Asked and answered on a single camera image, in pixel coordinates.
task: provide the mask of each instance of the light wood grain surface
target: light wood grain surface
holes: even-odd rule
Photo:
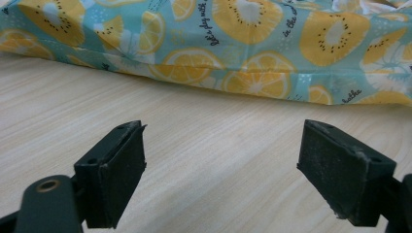
[[[0,216],[113,127],[148,124],[148,168],[116,232],[383,232],[336,219],[296,169],[303,121],[330,123],[412,172],[412,108],[321,106],[0,53]],[[88,230],[86,232],[113,232]]]

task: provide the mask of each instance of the kiwi slice print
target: kiwi slice print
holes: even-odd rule
[[[277,4],[265,0],[214,0],[212,17],[224,33],[250,45],[264,41],[283,13]]]
[[[333,64],[354,50],[369,29],[369,20],[352,13],[312,12],[300,38],[303,56],[317,66]]]
[[[405,34],[405,32],[406,28],[402,28],[372,40],[363,56],[362,64],[371,64],[381,59],[385,55],[388,48],[397,42],[403,34]]]
[[[18,7],[58,42],[76,47],[85,40],[82,29],[85,8],[80,1],[21,0]]]
[[[94,24],[94,32],[106,50],[118,48],[123,32],[123,20],[121,16],[117,16],[106,22],[96,23]]]

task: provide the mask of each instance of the wooden table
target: wooden table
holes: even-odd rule
[[[0,216],[113,127],[148,124],[148,168],[116,232],[383,232],[336,219],[296,169],[303,121],[330,123],[412,171],[412,108],[321,106],[0,53]],[[87,230],[86,232],[113,232]]]

